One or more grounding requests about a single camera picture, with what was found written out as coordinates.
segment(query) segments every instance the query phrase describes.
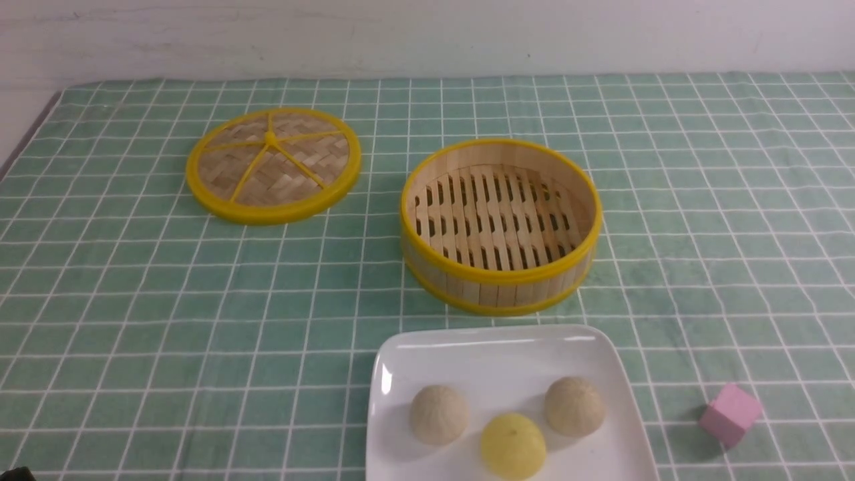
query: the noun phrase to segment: green checkered tablecloth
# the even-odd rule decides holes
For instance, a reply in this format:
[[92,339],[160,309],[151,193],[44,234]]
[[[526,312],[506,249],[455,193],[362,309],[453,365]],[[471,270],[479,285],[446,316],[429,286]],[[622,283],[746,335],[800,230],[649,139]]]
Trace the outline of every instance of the green checkered tablecloth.
[[[353,192],[288,226],[207,215],[192,146],[283,104],[357,131]],[[532,317],[450,309],[401,263],[407,172],[489,136],[565,152],[602,195],[590,276]],[[617,345],[662,480],[853,481],[853,168],[852,73],[68,89],[0,183],[0,468],[357,481],[389,336],[584,323]],[[765,412],[724,454],[695,421],[731,381]]]

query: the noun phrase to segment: pink block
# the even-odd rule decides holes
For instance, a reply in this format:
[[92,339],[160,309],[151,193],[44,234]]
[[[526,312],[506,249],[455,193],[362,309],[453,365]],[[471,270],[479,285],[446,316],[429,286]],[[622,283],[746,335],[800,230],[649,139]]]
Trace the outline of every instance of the pink block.
[[730,383],[712,400],[699,424],[730,449],[748,432],[762,411],[760,401]]

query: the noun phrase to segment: yellow rim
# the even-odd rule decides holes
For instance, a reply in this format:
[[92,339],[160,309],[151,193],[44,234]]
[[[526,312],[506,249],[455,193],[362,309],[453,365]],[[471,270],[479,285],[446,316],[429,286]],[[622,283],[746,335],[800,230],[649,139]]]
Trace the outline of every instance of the yellow rim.
[[413,269],[412,264],[410,263],[410,259],[407,258],[406,254],[404,255],[404,263],[407,264],[407,267],[410,268],[410,274],[416,278],[419,284],[432,294],[437,299],[445,302],[449,306],[455,306],[457,309],[462,309],[464,311],[473,312],[475,314],[480,314],[482,316],[492,316],[492,317],[508,317],[508,316],[524,316],[526,314],[531,314],[532,312],[543,311],[547,307],[552,307],[562,300],[567,299],[579,286],[582,284],[582,281],[587,277],[588,271],[591,269],[593,262],[588,264],[585,268],[585,271],[582,272],[582,275],[579,276],[579,279],[574,282],[572,286],[570,286],[567,290],[560,293],[555,297],[551,297],[547,300],[542,300],[536,304],[528,304],[525,306],[514,306],[514,307],[490,307],[490,306],[480,306],[478,304],[472,304],[471,302],[466,302],[465,300],[460,300],[456,297],[451,297],[450,295],[438,290],[428,282],[419,272]]
[[[407,192],[410,190],[410,185],[413,182],[413,179],[416,178],[416,175],[422,170],[425,169],[431,162],[433,162],[437,157],[445,155],[449,151],[454,151],[456,149],[461,149],[464,147],[469,147],[471,145],[485,145],[485,144],[515,144],[524,147],[528,147],[531,149],[535,149],[538,151],[542,151],[547,153],[557,160],[567,164],[568,167],[573,169],[576,174],[580,175],[583,179],[585,179],[585,183],[587,188],[591,191],[594,200],[594,206],[596,210],[596,215],[593,219],[593,226],[591,227],[591,232],[588,233],[585,240],[573,250],[570,254],[560,258],[557,261],[551,262],[546,265],[541,265],[540,267],[533,267],[531,269],[525,270],[484,270],[478,269],[476,267],[469,267],[467,265],[459,264],[449,258],[445,258],[439,255],[438,252],[434,251],[427,242],[425,242],[417,233],[416,228],[413,226],[412,221],[407,216],[407,207],[406,207],[406,198]],[[400,215],[401,215],[401,224],[404,226],[404,235],[406,235],[407,239],[413,245],[413,247],[431,264],[436,265],[440,269],[445,272],[448,272],[456,277],[461,277],[462,279],[466,279],[472,282],[488,282],[491,284],[516,284],[519,282],[537,282],[542,281],[544,279],[548,279],[554,277],[555,275],[569,269],[575,264],[578,264],[579,261],[585,257],[587,252],[591,250],[592,246],[597,242],[597,238],[599,237],[600,226],[603,223],[603,206],[599,201],[599,194],[597,194],[597,189],[594,187],[593,182],[587,176],[584,170],[582,170],[575,163],[570,162],[568,158],[561,155],[560,153],[553,151],[552,149],[548,149],[542,145],[538,145],[532,142],[526,142],[524,140],[513,140],[513,139],[480,139],[480,140],[469,140],[466,142],[462,142],[460,144],[455,144],[448,146],[441,151],[435,152],[433,155],[425,159],[424,162],[420,163],[416,170],[410,174],[410,177],[407,179],[407,182],[404,184],[404,193],[401,195],[401,206],[400,206]],[[443,296],[437,295],[441,299],[445,300]],[[455,306],[459,306],[458,303],[452,303],[450,301],[446,301],[449,304],[453,304]]]
[[[264,141],[240,143],[242,145],[262,146],[262,149],[259,152],[258,156],[256,156],[250,166],[247,167],[245,177],[248,176],[254,165],[257,163],[258,159],[268,148],[273,148],[276,150],[280,149],[278,144],[275,142],[276,140],[300,140],[309,136],[316,136],[322,134],[342,134],[347,139],[347,145],[350,149],[350,155],[348,157],[347,165],[341,172],[341,175],[339,175],[339,177],[333,183],[325,185],[322,182],[319,182],[319,180],[315,178],[315,174],[311,172],[311,170],[309,170],[309,173],[307,173],[306,175],[309,178],[315,180],[315,182],[318,182],[318,185],[321,187],[321,191],[307,199],[292,202],[287,205],[256,207],[250,205],[235,204],[233,200],[236,198],[237,191],[243,185],[245,178],[241,179],[241,181],[239,182],[237,188],[235,189],[235,195],[231,200],[222,199],[211,193],[211,191],[209,191],[202,183],[202,180],[199,179],[198,174],[199,158],[202,155],[203,151],[206,150],[206,145],[214,137],[216,137],[217,134],[219,134],[226,128],[230,128],[235,124],[246,122],[247,120],[259,116],[267,116],[269,122],[269,119],[272,119],[272,116],[283,113],[293,113],[317,117],[325,122],[334,125],[338,130],[333,132],[303,134],[295,135],[292,137],[285,137],[282,139],[276,139],[275,136],[272,135],[272,130],[270,129],[270,127],[268,127],[269,136],[266,136]],[[295,165],[297,165],[298,169],[300,169],[304,173],[306,172],[306,170],[308,170],[307,167],[302,165],[297,159],[293,158],[293,156],[290,156],[287,153],[285,155],[289,160],[291,160],[292,162],[294,162]],[[187,158],[186,178],[187,185],[190,187],[190,191],[193,192],[193,196],[196,198],[199,204],[201,204],[204,208],[208,209],[219,217],[226,218],[236,223],[246,223],[255,225],[290,223],[314,216],[318,212],[328,209],[336,202],[341,200],[351,190],[351,188],[353,188],[353,185],[357,183],[357,179],[359,178],[361,160],[362,150],[359,147],[359,138],[357,137],[356,133],[354,133],[353,129],[348,127],[346,123],[342,122],[340,119],[334,116],[331,116],[324,112],[319,112],[317,110],[309,109],[283,108],[260,110],[258,112],[252,112],[250,114],[246,114],[245,116],[234,118],[220,125],[214,130],[208,132],[201,140],[199,140],[199,142],[196,144],[195,147],[193,147],[193,150],[190,152],[190,157]]]

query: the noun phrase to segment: bamboo steamer lid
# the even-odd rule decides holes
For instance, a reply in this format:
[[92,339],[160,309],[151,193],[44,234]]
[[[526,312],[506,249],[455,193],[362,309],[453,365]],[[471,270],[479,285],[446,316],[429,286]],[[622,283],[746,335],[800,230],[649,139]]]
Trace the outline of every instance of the bamboo steamer lid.
[[306,109],[253,112],[220,125],[193,148],[187,183],[199,203],[236,223],[289,223],[341,200],[359,176],[356,134]]

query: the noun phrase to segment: white square plate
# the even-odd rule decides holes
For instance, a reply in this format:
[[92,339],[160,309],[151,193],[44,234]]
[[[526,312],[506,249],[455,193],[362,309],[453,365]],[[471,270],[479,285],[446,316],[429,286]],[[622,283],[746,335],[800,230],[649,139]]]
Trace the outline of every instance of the white square plate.
[[[583,376],[603,396],[607,415],[591,436],[573,441],[545,424],[546,389],[563,376]],[[469,402],[469,427],[443,448],[419,443],[410,403],[429,384],[447,384]],[[650,443],[627,374],[602,332],[581,325],[435,330],[394,336],[377,353],[371,381],[367,481],[498,479],[481,464],[481,429],[516,411],[543,431],[549,454],[533,481],[657,481]]]

